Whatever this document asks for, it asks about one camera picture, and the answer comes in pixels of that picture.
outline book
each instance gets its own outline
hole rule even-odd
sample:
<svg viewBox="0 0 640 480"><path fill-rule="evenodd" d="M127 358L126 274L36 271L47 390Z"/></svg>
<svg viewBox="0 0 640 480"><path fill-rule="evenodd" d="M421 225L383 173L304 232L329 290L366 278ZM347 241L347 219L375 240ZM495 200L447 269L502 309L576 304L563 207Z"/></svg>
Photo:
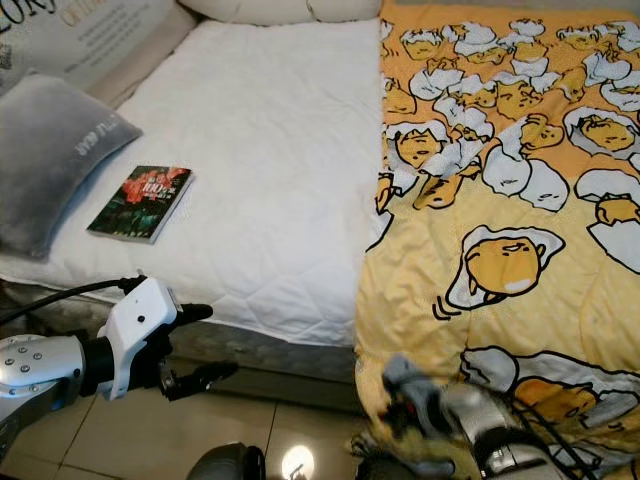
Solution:
<svg viewBox="0 0 640 480"><path fill-rule="evenodd" d="M87 230L153 243L192 180L193 172L188 168L138 166Z"/></svg>

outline white quilted mattress pad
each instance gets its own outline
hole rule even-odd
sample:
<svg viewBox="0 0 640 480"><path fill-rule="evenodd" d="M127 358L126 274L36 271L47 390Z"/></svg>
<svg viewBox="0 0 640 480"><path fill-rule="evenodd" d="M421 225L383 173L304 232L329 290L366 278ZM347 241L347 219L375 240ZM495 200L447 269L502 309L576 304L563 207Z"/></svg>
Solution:
<svg viewBox="0 0 640 480"><path fill-rule="evenodd" d="M83 184L46 261L0 254L0 277L68 288L142 269L211 321L352 345L381 158L377 40L376 20L202 23L119 109L144 135ZM195 181L154 245L89 234L137 165Z"/></svg>

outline tile floor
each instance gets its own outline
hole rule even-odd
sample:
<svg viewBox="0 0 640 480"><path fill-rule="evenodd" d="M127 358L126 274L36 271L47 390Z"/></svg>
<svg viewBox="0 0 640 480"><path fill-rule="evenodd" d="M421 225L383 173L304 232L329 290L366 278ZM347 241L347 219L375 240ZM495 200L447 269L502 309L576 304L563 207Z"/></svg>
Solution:
<svg viewBox="0 0 640 480"><path fill-rule="evenodd" d="M24 480L185 479L209 449L233 441L266 453L269 480L281 480L292 447L314 456L313 480L353 479L344 444L358 417L243 397L201 394L174 403L158 390L107 402L84 398L22 432L0 473Z"/></svg>

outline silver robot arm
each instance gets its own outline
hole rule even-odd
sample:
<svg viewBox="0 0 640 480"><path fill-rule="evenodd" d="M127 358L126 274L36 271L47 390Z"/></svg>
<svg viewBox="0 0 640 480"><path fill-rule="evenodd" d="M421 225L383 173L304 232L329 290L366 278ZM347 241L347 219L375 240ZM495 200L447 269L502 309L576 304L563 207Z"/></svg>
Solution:
<svg viewBox="0 0 640 480"><path fill-rule="evenodd" d="M147 278L116 304L98 337L17 335L0 340L0 462L20 431L76 398L108 400L139 387L159 386L169 400L208 390L237 370L218 362L176 377L165 357L169 333L212 315L208 305L179 305L159 280Z"/></svg>
<svg viewBox="0 0 640 480"><path fill-rule="evenodd" d="M484 479L568 478L551 460L544 442L487 390L460 383L440 388L403 356L389 362L383 383L392 403L381 418L394 434L413 425L427 437L462 435ZM450 462L407 466L418 475L440 478L453 474L454 468Z"/></svg>

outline gudetama print blanket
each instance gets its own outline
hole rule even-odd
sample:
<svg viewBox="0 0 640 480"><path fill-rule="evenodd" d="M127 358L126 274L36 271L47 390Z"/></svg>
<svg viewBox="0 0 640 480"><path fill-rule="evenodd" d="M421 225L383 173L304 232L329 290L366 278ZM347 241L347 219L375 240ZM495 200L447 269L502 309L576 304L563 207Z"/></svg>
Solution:
<svg viewBox="0 0 640 480"><path fill-rule="evenodd" d="M376 437L477 475L464 448L380 421L402 352L532 405L597 475L634 475L640 21L389 0L380 32L384 159L356 319Z"/></svg>

